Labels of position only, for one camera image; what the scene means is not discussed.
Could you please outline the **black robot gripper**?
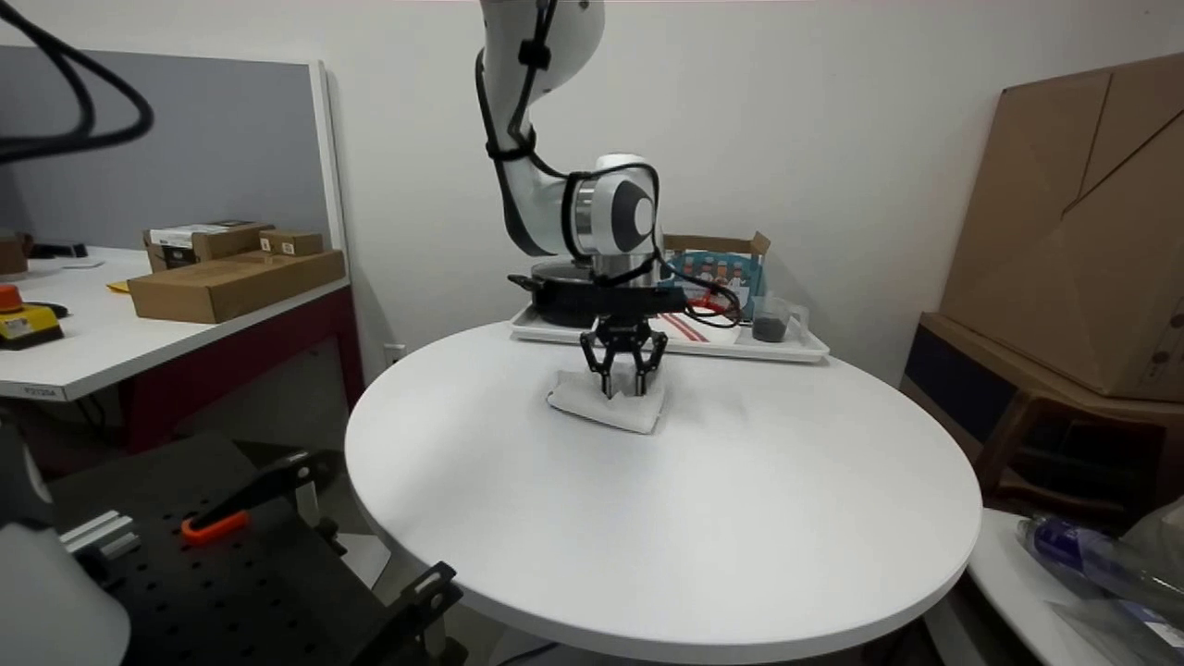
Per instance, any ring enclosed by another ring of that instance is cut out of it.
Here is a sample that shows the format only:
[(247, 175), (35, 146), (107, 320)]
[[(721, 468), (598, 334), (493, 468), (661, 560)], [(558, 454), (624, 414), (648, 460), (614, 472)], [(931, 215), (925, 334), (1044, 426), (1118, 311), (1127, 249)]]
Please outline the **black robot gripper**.
[(633, 397), (648, 397), (664, 355), (664, 334), (656, 334), (649, 320), (661, 311), (684, 311), (688, 295), (668, 284), (640, 284), (642, 271), (648, 262), (610, 276), (610, 274), (595, 274), (584, 262), (551, 262), (551, 265), (535, 265), (534, 274), (511, 274), (511, 284), (520, 289), (525, 276), (584, 284), (595, 320), (589, 328), (579, 328), (575, 343), (589, 369), (598, 379), (598, 394), (614, 397), (610, 389), (614, 359), (627, 355)]

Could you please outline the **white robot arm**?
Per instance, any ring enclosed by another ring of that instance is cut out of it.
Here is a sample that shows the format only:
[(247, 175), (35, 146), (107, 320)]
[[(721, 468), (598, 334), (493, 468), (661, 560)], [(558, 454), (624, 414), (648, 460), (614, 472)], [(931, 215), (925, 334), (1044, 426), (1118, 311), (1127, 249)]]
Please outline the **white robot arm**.
[(567, 255), (572, 283), (534, 283), (535, 301), (572, 301), (589, 328), (579, 353), (610, 394), (617, 355), (633, 359), (633, 394), (642, 397), (664, 355), (648, 327), (678, 301), (648, 284), (657, 259), (657, 170), (636, 154), (603, 154), (589, 170), (558, 170), (541, 154), (529, 107), (567, 86), (598, 47), (603, 0), (477, 0), (485, 44), (473, 89), (485, 151), (497, 170), (506, 237), (525, 255)]

